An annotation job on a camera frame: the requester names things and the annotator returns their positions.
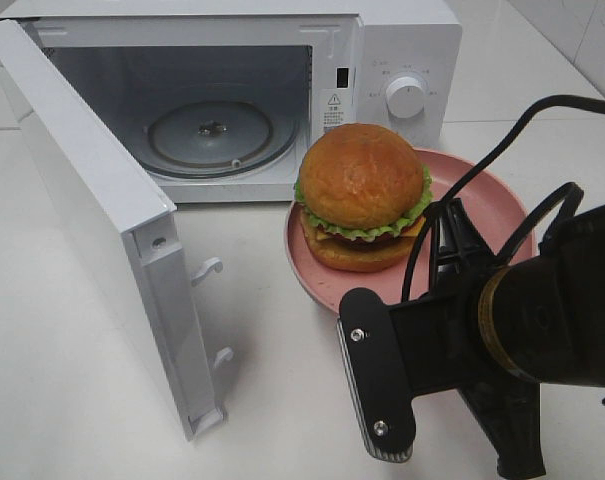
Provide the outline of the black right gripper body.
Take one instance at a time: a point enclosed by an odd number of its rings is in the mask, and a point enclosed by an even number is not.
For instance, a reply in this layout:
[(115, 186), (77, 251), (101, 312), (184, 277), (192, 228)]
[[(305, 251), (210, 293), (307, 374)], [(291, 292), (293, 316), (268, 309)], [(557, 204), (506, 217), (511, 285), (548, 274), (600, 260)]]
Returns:
[(402, 400), (457, 389), (467, 400), (536, 400), (539, 382), (507, 350), (531, 326), (519, 320), (541, 257), (507, 265), (489, 251), (445, 255), (434, 289), (388, 307), (387, 363)]

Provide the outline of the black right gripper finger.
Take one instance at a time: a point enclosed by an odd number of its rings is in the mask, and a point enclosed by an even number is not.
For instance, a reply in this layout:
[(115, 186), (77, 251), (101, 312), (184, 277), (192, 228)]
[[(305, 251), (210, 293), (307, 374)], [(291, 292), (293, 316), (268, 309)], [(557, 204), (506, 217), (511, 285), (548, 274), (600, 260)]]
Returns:
[(502, 478), (546, 474), (540, 440), (540, 386), (519, 380), (479, 382), (459, 394), (497, 454)]
[(429, 268), (467, 270), (488, 264), (494, 254), (467, 215), (460, 198), (433, 203), (428, 210), (431, 227)]

